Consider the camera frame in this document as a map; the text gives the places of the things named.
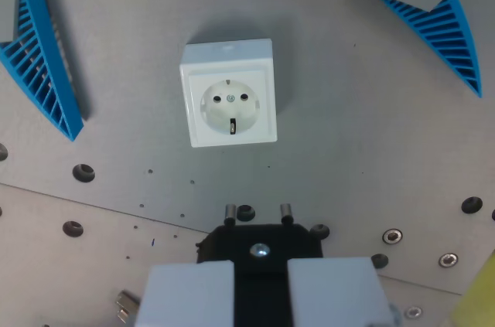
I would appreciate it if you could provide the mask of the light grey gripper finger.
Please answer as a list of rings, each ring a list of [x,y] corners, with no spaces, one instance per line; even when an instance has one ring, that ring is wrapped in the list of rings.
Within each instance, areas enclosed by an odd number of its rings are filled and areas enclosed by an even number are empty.
[[[152,267],[136,326],[233,326],[234,263]]]
[[[395,326],[390,303],[368,257],[288,261],[294,326]]]

